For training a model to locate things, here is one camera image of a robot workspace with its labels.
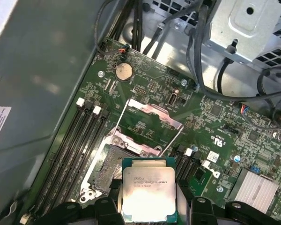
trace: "green circuit board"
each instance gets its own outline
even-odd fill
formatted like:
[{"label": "green circuit board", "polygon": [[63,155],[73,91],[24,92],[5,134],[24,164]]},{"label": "green circuit board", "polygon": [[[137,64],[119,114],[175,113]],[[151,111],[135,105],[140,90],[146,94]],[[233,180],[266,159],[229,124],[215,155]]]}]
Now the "green circuit board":
[{"label": "green circuit board", "polygon": [[[105,40],[107,51],[121,46],[116,41]],[[115,77],[115,67],[120,62],[120,57],[120,54],[104,57],[97,54],[94,57],[31,189],[26,208],[33,206],[42,187],[52,158],[74,117],[77,99],[93,101],[110,112],[103,129],[103,134],[107,134],[116,126],[127,100],[132,98],[142,104],[155,104],[163,108],[172,119],[184,125],[182,133],[166,155],[177,145],[197,147],[200,160],[209,160],[210,168],[221,173],[219,178],[215,178],[207,171],[203,175],[203,181],[191,179],[190,186],[195,194],[208,197],[223,207],[229,201],[229,194],[242,168],[257,168],[259,174],[279,184],[267,214],[281,219],[281,142],[273,137],[273,131],[254,128],[242,118],[238,106],[207,98],[199,90],[192,89],[193,80],[189,77],[134,50],[129,51],[126,59],[133,68],[133,76],[130,80],[121,82]],[[98,76],[99,71],[104,72],[103,77]],[[187,84],[182,85],[182,79],[187,80]],[[173,93],[177,95],[177,99],[169,104]],[[248,116],[260,126],[266,127],[270,124],[268,118],[258,113],[250,111]],[[123,134],[152,148],[165,148],[177,134],[177,130],[160,121],[158,116],[129,108],[119,126]],[[227,131],[227,126],[234,128],[237,134]],[[235,156],[241,158],[240,162],[233,161]],[[79,191],[75,190],[71,198],[78,194]]]}]

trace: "wire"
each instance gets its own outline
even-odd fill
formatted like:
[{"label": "wire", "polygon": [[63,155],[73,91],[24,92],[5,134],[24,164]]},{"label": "wire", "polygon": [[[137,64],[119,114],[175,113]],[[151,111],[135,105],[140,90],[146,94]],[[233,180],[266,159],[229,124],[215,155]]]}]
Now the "wire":
[{"label": "wire", "polygon": [[259,125],[256,125],[255,123],[252,122],[252,120],[246,115],[249,111],[249,107],[247,105],[242,104],[242,107],[240,108],[240,114],[242,115],[242,117],[252,126],[254,126],[255,128],[261,129],[261,130],[277,130],[279,129],[278,127],[261,127]]},{"label": "wire", "polygon": [[134,2],[132,0],[127,1],[125,4],[122,13],[120,17],[118,18],[117,24],[114,26],[112,33],[110,35],[111,38],[113,38],[113,33],[114,33],[114,39],[119,40],[121,33],[124,29],[124,26],[126,25],[129,15],[133,9]]},{"label": "wire", "polygon": [[278,105],[280,105],[280,104],[281,104],[281,99],[277,102],[276,107],[274,108],[273,114],[272,114],[272,120],[273,120],[274,124],[275,124],[279,129],[281,129],[281,124],[277,121],[277,119],[276,119],[276,114],[277,114],[277,111],[278,111]]},{"label": "wire", "polygon": [[[165,20],[163,20],[162,23],[167,24],[171,20],[180,18],[180,17],[182,17],[182,16],[184,16],[186,14],[189,14],[189,13],[191,13],[193,11],[199,10],[202,2],[203,2],[202,0],[191,2],[191,4],[187,8],[185,8],[185,9],[179,11],[179,12],[174,13],[173,15],[171,15],[168,18],[166,18]],[[149,51],[151,50],[151,48],[153,47],[155,42],[158,40],[161,32],[162,32],[162,28],[158,27],[157,30],[155,31],[155,33],[154,33],[150,43],[147,45],[147,47],[143,51],[144,55],[147,55],[149,53]]]},{"label": "wire", "polygon": [[[270,75],[270,72],[272,70],[281,70],[281,67],[273,67],[273,68],[269,68],[269,69],[266,69],[264,70],[258,77],[258,80],[257,80],[257,90],[258,90],[258,93],[260,95],[266,95],[266,91],[265,91],[265,88],[263,86],[263,78],[265,76],[269,76]],[[272,117],[272,120],[274,122],[274,124],[276,125],[276,127],[278,127],[279,129],[281,129],[281,124],[279,123],[279,121],[276,119],[276,113],[277,113],[277,106],[279,104],[281,104],[281,99],[280,101],[277,103],[277,105],[275,106],[272,102],[272,100],[270,99],[265,99],[265,101],[267,102],[267,104],[269,105],[270,107],[270,111],[271,111],[271,117]]]},{"label": "wire", "polygon": [[216,92],[211,92],[206,89],[204,85],[203,74],[202,74],[201,49],[202,49],[202,41],[204,37],[204,29],[206,26],[206,20],[208,16],[207,14],[208,14],[208,7],[203,5],[199,12],[197,32],[195,34],[195,41],[194,41],[194,68],[203,94],[205,94],[209,98],[215,98],[222,101],[239,101],[239,102],[253,102],[253,101],[260,101],[260,100],[281,96],[281,91],[280,91],[263,96],[233,97],[233,96],[222,95]]},{"label": "wire", "polygon": [[137,23],[137,47],[136,50],[141,52],[141,42],[142,42],[142,0],[138,0],[138,23]]},{"label": "wire", "polygon": [[114,50],[114,51],[111,51],[111,52],[104,52],[104,51],[100,48],[99,43],[98,43],[98,26],[99,26],[99,21],[100,21],[102,12],[104,11],[105,7],[106,7],[109,3],[111,3],[112,1],[114,1],[114,0],[106,0],[106,1],[102,4],[102,6],[100,7],[99,12],[98,12],[98,14],[97,14],[96,21],[95,21],[95,27],[94,27],[94,40],[95,40],[95,45],[96,45],[96,49],[98,50],[98,52],[100,52],[102,55],[112,55],[112,54],[118,53],[118,50]]},{"label": "wire", "polygon": [[189,71],[191,72],[191,75],[193,75],[194,78],[196,78],[196,74],[193,70],[193,67],[192,67],[192,61],[191,61],[191,58],[190,58],[190,52],[191,52],[191,47],[193,45],[193,35],[195,33],[195,29],[190,29],[189,31],[189,39],[188,39],[188,45],[187,45],[187,49],[186,49],[186,55],[188,55],[189,57],[186,58],[186,64],[189,68]]},{"label": "wire", "polygon": [[132,48],[136,50],[137,46],[137,36],[138,36],[138,0],[134,1],[134,20],[133,20],[133,32],[132,32]]},{"label": "wire", "polygon": [[227,69],[228,65],[232,64],[234,61],[229,59],[229,58],[225,58],[224,59],[224,64],[219,72],[219,75],[217,77],[217,91],[219,93],[223,93],[222,91],[222,80],[223,80],[223,75],[225,73],[225,70]]}]

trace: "silver heatsink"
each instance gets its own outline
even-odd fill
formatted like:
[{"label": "silver heatsink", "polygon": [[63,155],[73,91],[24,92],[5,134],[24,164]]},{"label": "silver heatsink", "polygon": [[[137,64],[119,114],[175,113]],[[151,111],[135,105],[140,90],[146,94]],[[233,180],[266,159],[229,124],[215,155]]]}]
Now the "silver heatsink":
[{"label": "silver heatsink", "polygon": [[229,198],[247,203],[266,213],[278,187],[279,185],[272,181],[243,169]]}]

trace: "metal bracket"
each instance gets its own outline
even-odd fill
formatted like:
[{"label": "metal bracket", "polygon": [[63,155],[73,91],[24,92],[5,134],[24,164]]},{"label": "metal bracket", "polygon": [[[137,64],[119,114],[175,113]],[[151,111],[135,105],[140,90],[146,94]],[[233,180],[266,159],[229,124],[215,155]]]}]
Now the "metal bracket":
[{"label": "metal bracket", "polygon": [[166,146],[166,148],[159,154],[159,156],[162,156],[166,150],[171,146],[171,144],[175,141],[175,139],[179,136],[179,134],[182,132],[184,126],[182,123],[172,119],[170,116],[169,116],[169,112],[166,111],[165,109],[157,106],[157,105],[154,105],[154,104],[147,104],[147,105],[144,105],[138,101],[135,101],[134,99],[130,98],[127,100],[124,108],[123,108],[123,111],[118,119],[118,122],[117,122],[117,125],[115,127],[115,130],[114,130],[114,133],[113,133],[113,136],[115,135],[116,131],[117,131],[117,128],[120,124],[120,121],[124,115],[124,112],[126,110],[127,107],[134,107],[138,110],[141,110],[143,111],[144,113],[147,113],[147,114],[156,114],[159,116],[159,119],[165,123],[168,123],[170,124],[171,126],[173,126],[176,130],[179,130],[178,133],[175,135],[175,137],[169,142],[169,144]]},{"label": "metal bracket", "polygon": [[105,147],[105,145],[115,145],[122,149],[128,149],[135,154],[139,155],[142,158],[147,157],[156,157],[160,154],[159,150],[153,149],[147,145],[140,145],[133,141],[132,138],[122,134],[116,128],[113,128],[102,140],[101,144],[99,145],[97,152],[89,166],[87,173],[81,183],[80,188],[80,202],[85,203],[88,200],[93,200],[99,196],[101,196],[101,192],[95,191],[90,188],[90,184],[88,183],[89,177],[91,176],[97,161],[99,160],[101,153]]},{"label": "metal bracket", "polygon": [[205,43],[225,57],[248,64],[263,52],[281,16],[277,0],[222,0],[212,11]]}]

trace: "vent hole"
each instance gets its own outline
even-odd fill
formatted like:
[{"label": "vent hole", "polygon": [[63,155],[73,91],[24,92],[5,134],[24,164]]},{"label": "vent hole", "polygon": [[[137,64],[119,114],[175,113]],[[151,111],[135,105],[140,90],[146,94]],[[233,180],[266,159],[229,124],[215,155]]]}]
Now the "vent hole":
[{"label": "vent hole", "polygon": [[169,7],[167,7],[166,5],[164,4],[160,4],[160,8],[164,11],[168,11],[169,10]]},{"label": "vent hole", "polygon": [[170,1],[171,0],[161,0],[161,2],[163,2],[164,4],[167,4],[168,6],[170,5]]},{"label": "vent hole", "polygon": [[254,13],[254,9],[252,7],[247,8],[247,14],[252,15]]}]

